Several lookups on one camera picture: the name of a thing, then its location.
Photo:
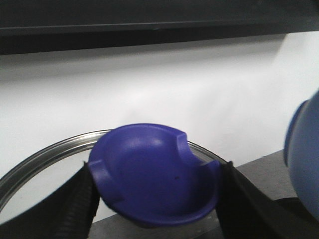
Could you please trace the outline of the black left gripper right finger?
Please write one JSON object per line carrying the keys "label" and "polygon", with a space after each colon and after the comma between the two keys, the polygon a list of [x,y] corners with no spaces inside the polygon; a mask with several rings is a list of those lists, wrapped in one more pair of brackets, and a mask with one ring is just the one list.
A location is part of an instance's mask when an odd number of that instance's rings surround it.
{"label": "black left gripper right finger", "polygon": [[319,223],[297,197],[272,200],[232,164],[222,164],[216,206],[227,239],[317,239]]}

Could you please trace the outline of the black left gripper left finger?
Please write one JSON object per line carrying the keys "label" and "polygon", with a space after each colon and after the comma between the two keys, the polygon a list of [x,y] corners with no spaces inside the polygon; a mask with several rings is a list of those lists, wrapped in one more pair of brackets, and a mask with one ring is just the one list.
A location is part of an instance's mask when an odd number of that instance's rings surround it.
{"label": "black left gripper left finger", "polygon": [[66,183],[0,226],[2,239],[86,239],[100,196],[86,163]]}

